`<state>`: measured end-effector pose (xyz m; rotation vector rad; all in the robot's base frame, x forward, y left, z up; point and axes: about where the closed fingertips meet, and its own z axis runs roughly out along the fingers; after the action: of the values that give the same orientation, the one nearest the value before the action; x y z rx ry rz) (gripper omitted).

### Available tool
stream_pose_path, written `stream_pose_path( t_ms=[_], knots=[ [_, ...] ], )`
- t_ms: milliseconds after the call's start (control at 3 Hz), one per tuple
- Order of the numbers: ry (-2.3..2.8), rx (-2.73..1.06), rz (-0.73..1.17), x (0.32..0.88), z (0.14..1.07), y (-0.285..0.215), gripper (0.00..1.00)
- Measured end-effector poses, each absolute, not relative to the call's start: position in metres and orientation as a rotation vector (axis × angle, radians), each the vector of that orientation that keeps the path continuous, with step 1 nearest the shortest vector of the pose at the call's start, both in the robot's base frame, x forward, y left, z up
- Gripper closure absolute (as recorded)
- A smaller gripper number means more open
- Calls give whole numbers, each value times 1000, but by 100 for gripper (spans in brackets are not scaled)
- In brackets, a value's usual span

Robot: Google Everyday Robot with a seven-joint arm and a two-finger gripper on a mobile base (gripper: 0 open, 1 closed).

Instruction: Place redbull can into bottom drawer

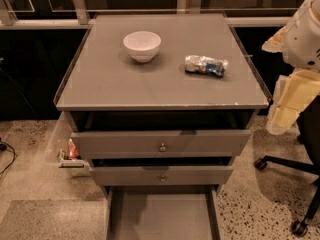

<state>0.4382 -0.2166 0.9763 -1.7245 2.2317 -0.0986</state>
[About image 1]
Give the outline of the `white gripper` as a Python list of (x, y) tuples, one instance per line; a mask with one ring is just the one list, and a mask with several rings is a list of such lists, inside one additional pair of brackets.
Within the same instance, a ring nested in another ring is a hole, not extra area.
[(286, 27), (263, 43), (262, 50), (282, 52), (283, 60), (296, 67), (288, 77), (279, 76), (267, 116), (267, 131), (281, 135), (320, 93), (320, 0), (305, 0)]

